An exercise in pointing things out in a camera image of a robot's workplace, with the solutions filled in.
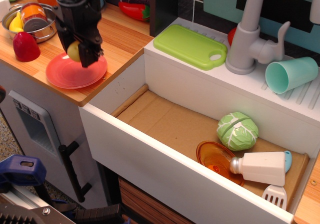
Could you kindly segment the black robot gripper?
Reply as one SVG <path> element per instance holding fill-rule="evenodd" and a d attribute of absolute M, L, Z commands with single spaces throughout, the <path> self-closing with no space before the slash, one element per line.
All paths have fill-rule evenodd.
<path fill-rule="evenodd" d="M 103 54 L 98 23 L 102 19 L 100 0 L 56 0 L 53 8 L 59 40 L 67 53 L 79 41 L 79 57 L 83 68 L 98 61 Z"/>

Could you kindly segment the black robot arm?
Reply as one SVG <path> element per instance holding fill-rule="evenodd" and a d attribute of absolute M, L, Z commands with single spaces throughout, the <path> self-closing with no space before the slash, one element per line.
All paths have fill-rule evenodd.
<path fill-rule="evenodd" d="M 101 0 L 56 0 L 55 26 L 65 51 L 79 41 L 79 59 L 87 68 L 103 55 L 103 39 L 98 30 L 102 19 Z"/>

